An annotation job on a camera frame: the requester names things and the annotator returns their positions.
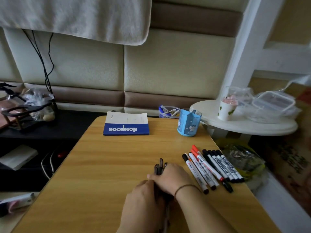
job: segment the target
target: brown string bracelet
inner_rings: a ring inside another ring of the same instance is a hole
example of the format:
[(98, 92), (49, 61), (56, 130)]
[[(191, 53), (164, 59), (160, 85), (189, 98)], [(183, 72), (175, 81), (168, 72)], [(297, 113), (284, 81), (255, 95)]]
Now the brown string bracelet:
[(179, 188), (177, 189), (177, 191), (176, 191), (175, 194), (174, 194), (174, 199), (175, 199), (175, 201), (176, 201), (176, 194), (177, 194), (177, 192), (178, 192), (180, 189), (182, 189), (182, 188), (184, 188), (184, 187), (186, 187), (186, 186), (193, 186), (193, 187), (197, 188), (197, 189), (201, 192), (201, 190), (200, 190), (196, 185), (193, 185), (193, 184), (182, 185), (181, 187), (179, 187)]

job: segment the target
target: blue notebook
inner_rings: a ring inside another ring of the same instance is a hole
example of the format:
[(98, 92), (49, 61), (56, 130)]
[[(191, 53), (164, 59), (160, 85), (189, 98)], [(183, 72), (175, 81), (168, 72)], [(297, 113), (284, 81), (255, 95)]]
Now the blue notebook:
[(147, 113), (107, 112), (103, 135), (149, 135)]

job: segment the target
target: left hand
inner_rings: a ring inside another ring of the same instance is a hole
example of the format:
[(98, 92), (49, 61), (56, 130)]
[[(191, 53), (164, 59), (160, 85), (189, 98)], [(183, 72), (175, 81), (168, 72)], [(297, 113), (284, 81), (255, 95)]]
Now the left hand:
[(165, 202), (156, 201), (154, 181), (144, 180), (126, 196), (117, 233), (154, 233), (162, 224)]

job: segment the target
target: white towel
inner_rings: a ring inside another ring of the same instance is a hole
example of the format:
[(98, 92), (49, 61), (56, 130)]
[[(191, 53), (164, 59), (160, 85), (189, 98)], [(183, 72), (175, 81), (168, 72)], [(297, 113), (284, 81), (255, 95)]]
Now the white towel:
[(148, 36), (152, 0), (0, 0), (0, 26), (124, 45)]

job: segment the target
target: red marker cap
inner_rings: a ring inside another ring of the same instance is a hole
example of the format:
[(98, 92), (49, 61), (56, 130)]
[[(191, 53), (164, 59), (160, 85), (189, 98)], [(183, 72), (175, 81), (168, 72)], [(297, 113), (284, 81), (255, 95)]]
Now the red marker cap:
[(194, 149), (191, 149), (191, 153), (193, 153), (193, 155), (194, 155), (195, 157), (198, 156), (198, 153), (197, 153)]
[(192, 149), (195, 151), (195, 152), (198, 152), (199, 149), (195, 146), (195, 145), (192, 145)]

